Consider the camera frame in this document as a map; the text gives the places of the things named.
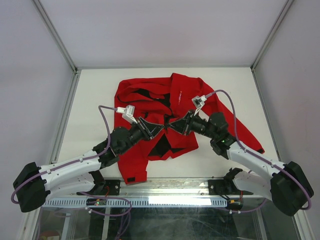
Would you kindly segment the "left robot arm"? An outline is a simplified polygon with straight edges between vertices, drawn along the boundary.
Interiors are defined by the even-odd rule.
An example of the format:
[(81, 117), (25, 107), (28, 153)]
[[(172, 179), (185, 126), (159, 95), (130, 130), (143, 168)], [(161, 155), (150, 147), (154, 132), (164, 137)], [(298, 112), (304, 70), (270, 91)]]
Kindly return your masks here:
[(49, 199), (76, 192), (100, 194), (105, 182), (94, 174), (115, 164), (140, 141), (154, 139), (164, 125), (151, 123), (139, 117), (130, 128), (123, 126), (108, 133), (107, 139), (85, 154), (61, 163), (38, 166), (26, 164), (15, 181), (10, 200), (19, 205), (21, 212), (28, 213), (41, 207)]

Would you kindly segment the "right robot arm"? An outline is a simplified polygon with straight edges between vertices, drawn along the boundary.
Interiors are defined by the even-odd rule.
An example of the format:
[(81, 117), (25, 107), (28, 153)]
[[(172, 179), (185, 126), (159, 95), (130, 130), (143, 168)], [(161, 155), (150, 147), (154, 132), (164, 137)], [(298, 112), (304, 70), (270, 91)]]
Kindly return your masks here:
[(302, 168), (295, 162), (273, 161), (245, 145), (228, 131), (223, 113), (213, 113), (208, 120), (193, 111), (169, 123), (168, 127), (182, 135), (194, 132), (210, 139), (212, 150), (249, 171), (231, 168), (223, 183), (214, 187), (216, 193), (227, 195), (237, 191), (264, 197), (285, 215), (292, 217), (299, 210), (311, 208), (314, 191)]

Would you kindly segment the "red zip jacket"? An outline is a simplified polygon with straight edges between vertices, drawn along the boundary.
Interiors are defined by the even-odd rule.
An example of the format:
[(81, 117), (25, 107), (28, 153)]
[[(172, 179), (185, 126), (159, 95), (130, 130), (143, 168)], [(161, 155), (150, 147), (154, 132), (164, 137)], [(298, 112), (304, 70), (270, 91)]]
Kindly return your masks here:
[[(173, 73), (170, 77), (132, 78), (118, 84), (114, 96), (115, 107), (135, 107), (134, 117), (166, 126), (183, 118), (196, 107), (192, 99), (212, 93), (214, 90), (201, 78)], [(228, 123), (228, 131), (253, 150), (263, 154), (261, 143), (242, 122), (214, 94), (206, 100), (202, 111), (210, 116), (222, 112)], [(164, 128), (150, 141), (140, 141), (119, 157), (118, 169), (126, 184), (144, 182), (147, 179), (147, 165), (150, 161), (177, 158), (199, 147), (195, 134), (183, 136)]]

